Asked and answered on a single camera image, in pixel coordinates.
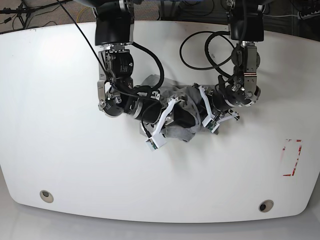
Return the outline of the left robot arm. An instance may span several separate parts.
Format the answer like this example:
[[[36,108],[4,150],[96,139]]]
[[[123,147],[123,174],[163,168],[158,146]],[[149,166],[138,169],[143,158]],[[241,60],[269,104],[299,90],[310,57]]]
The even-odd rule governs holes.
[[[214,86],[197,83],[192,86],[192,110],[175,109],[176,125],[216,133],[221,123],[240,119],[233,110],[235,107],[249,107],[257,102],[261,94],[257,85],[261,59],[256,43],[264,40],[264,5],[260,0],[227,1],[228,31],[212,31],[204,43],[204,53],[211,64],[209,69],[218,72],[218,82]],[[216,63],[209,53],[209,45],[216,37],[237,42],[230,56],[221,63]]]

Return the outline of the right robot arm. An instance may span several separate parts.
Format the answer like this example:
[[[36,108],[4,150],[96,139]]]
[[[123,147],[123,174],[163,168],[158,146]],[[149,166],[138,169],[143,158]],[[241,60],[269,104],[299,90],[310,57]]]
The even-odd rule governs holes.
[[[102,47],[97,82],[98,107],[109,117],[122,114],[139,121],[140,131],[152,150],[159,149],[167,138],[189,142],[200,125],[195,104],[184,90],[165,86],[165,72],[159,58],[134,42],[134,7],[138,0],[84,0],[96,20],[96,46]],[[151,75],[143,85],[134,85],[134,59],[128,45],[152,57],[159,75]]]

